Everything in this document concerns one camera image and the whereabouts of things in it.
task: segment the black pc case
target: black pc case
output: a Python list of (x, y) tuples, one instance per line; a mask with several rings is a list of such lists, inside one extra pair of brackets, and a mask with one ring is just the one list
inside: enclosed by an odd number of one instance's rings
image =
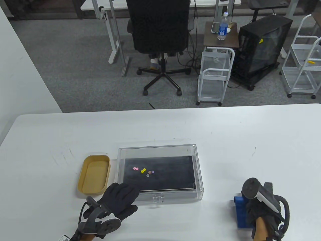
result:
[(291, 19), (269, 15), (241, 27), (233, 79), (253, 90), (260, 79), (277, 68), (277, 59), (291, 24)]

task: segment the black glove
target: black glove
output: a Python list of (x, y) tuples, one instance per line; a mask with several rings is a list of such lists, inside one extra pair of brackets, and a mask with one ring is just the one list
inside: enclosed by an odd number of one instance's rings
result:
[[(137, 206), (132, 205), (132, 203), (138, 195), (139, 190), (134, 186), (125, 183), (113, 183), (107, 188), (104, 195), (97, 201), (97, 203), (107, 206), (115, 217), (123, 221), (125, 218), (137, 211)], [(87, 219), (93, 210), (94, 207), (87, 209), (83, 213), (83, 217)], [(101, 214), (98, 218), (101, 219), (105, 216), (106, 214)]]
[(256, 231), (256, 220), (261, 217), (267, 225), (269, 237), (278, 239), (278, 237), (275, 237), (275, 231), (278, 230), (280, 223), (284, 222), (284, 218), (281, 213), (274, 212), (264, 202), (260, 202), (257, 198), (250, 199), (248, 201), (246, 211), (246, 222), (248, 225), (252, 225), (254, 227), (252, 238), (254, 238)]

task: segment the white table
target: white table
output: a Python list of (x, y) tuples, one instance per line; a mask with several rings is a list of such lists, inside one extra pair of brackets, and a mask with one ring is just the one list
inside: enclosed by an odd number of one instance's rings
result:
[[(105, 11), (105, 14), (106, 14), (106, 18), (104, 20), (105, 20), (105, 24), (106, 24), (106, 27), (107, 27), (111, 48), (112, 48), (112, 52), (111, 52), (111, 55), (109, 57), (108, 62), (110, 64), (112, 64), (112, 63), (114, 63), (115, 57), (117, 55), (117, 52), (118, 52), (118, 49), (119, 49), (119, 43), (118, 43), (118, 40), (116, 40), (115, 37), (114, 37), (114, 33), (113, 33), (113, 30), (112, 30), (112, 23), (111, 23), (111, 20), (110, 20), (111, 16), (108, 13), (108, 10), (110, 10), (110, 4), (109, 4), (109, 0), (97, 0), (97, 3), (98, 3), (99, 7), (101, 7), (101, 6), (103, 7), (101, 10)], [(201, 7), (215, 7), (215, 3), (216, 3), (216, 0), (196, 0), (196, 6), (198, 8), (201, 8)], [(229, 1), (225, 1), (225, 2), (221, 2), (220, 1), (219, 2), (219, 9), (218, 9), (217, 12), (221, 13), (222, 12), (222, 8), (224, 6), (227, 6), (228, 4), (229, 4)], [(115, 0), (115, 1), (113, 1), (113, 5), (114, 5), (114, 9), (115, 10), (127, 9), (126, 0)], [(194, 1), (191, 0), (190, 7), (194, 8), (194, 5), (195, 5)], [(234, 5), (236, 5), (236, 6), (241, 5), (241, 0), (235, 0)], [(92, 5), (92, 0), (86, 0), (83, 3), (83, 5), (81, 6), (80, 9), (82, 11), (92, 11), (92, 10), (94, 10), (94, 7)]]
[(0, 147), (1, 240), (72, 235), (85, 199), (76, 191), (84, 158), (107, 153), (114, 179), (120, 147), (197, 145), (204, 196), (189, 204), (139, 205), (108, 241), (250, 240), (230, 200), (243, 182), (273, 182), (290, 205), (284, 241), (321, 236), (321, 105), (23, 115)]

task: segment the floor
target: floor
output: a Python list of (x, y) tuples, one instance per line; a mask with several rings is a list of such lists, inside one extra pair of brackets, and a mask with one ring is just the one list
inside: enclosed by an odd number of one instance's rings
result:
[[(203, 49), (203, 33), (206, 21), (198, 20), (197, 51)], [(300, 24), (302, 16), (296, 16), (286, 40), (288, 48)], [(251, 17), (235, 17), (238, 26), (250, 22)], [(111, 52), (109, 38), (103, 22), (98, 20), (36, 20), (12, 21), (21, 42), (34, 62), (40, 75), (63, 112), (117, 111), (168, 108), (217, 107), (216, 103), (195, 105), (197, 99), (197, 77), (176, 74), (172, 78), (181, 86), (183, 95), (176, 96), (176, 90), (165, 79), (159, 80), (143, 96), (143, 87), (150, 82), (153, 74), (136, 75), (138, 66), (149, 65), (149, 58), (134, 50), (131, 35), (127, 33), (128, 19), (118, 19), (121, 40), (126, 55), (130, 56), (129, 69), (121, 77), (120, 58), (108, 64)], [(306, 33), (311, 32), (313, 20), (308, 21)], [(181, 57), (187, 62), (187, 54)], [(175, 57), (169, 58), (168, 69), (180, 68)], [(237, 86), (233, 81), (231, 87)], [(321, 95), (312, 100), (310, 95), (295, 94), (287, 98), (279, 70), (270, 73), (256, 84), (254, 91), (228, 88), (222, 106), (276, 105), (298, 103), (320, 103)]]

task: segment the clear acrylic box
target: clear acrylic box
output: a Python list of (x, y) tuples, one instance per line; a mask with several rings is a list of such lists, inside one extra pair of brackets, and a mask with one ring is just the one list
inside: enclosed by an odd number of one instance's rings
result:
[(199, 201), (204, 192), (195, 144), (120, 148), (115, 182), (137, 186), (138, 202)]

